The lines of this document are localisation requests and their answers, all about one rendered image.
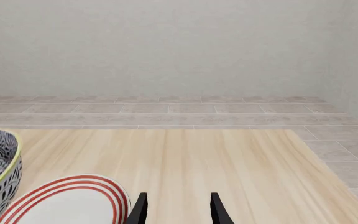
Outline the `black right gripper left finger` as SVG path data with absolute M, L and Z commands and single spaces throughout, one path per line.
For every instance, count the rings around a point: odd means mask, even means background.
M 147 193 L 139 194 L 138 199 L 127 217 L 126 224 L 145 224 L 147 219 L 148 200 Z

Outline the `white plate with red rings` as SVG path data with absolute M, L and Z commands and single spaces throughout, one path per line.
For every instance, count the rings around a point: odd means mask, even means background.
M 125 224 L 130 212 L 130 198 L 116 180 L 82 174 L 22 195 L 0 217 L 0 224 Z

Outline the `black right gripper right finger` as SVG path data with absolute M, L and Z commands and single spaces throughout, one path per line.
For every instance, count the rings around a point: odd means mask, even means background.
M 211 193 L 210 210 L 213 224 L 234 224 L 217 192 Z

